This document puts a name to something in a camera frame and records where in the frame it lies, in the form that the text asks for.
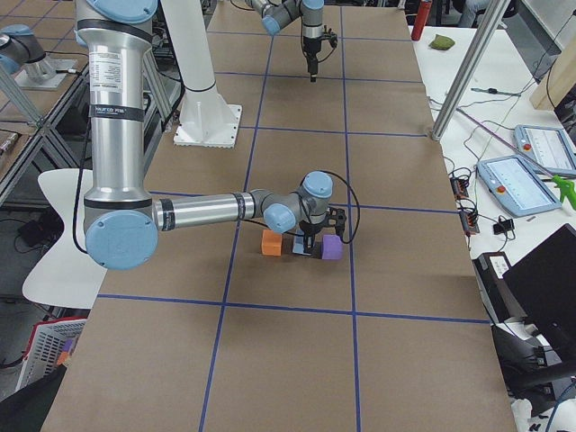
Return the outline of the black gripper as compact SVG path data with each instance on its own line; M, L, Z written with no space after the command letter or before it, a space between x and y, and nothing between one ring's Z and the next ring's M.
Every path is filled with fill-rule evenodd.
M342 239L346 230L347 216L343 209L328 207L324 214L318 217L318 221L299 222L299 228L303 232L303 253L311 255L314 249L314 236L322 230L332 228L336 235Z
M327 27L303 27L301 35L301 48L307 61L310 81L315 82L318 75L317 55L321 51L323 41L328 41L332 49L338 45L338 36Z

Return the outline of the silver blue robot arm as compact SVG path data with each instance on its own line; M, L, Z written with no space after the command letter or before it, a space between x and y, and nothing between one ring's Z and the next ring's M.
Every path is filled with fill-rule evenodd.
M266 32L277 35L282 29L301 20L301 53L307 63L310 81L315 83L319 64L338 46L338 36L323 22L325 3L321 0L288 0L275 3L266 0L247 0L245 4L261 17Z
M148 261L162 231L262 219L291 234L304 255L321 245L336 258L347 216L330 206L332 174L307 174L286 195L266 189L154 200L144 186L143 67L152 20L162 13L180 71L178 145L231 148L242 109L218 91L203 12L197 1L79 1L76 36L88 49L93 185L85 194L85 250L100 266L127 270Z

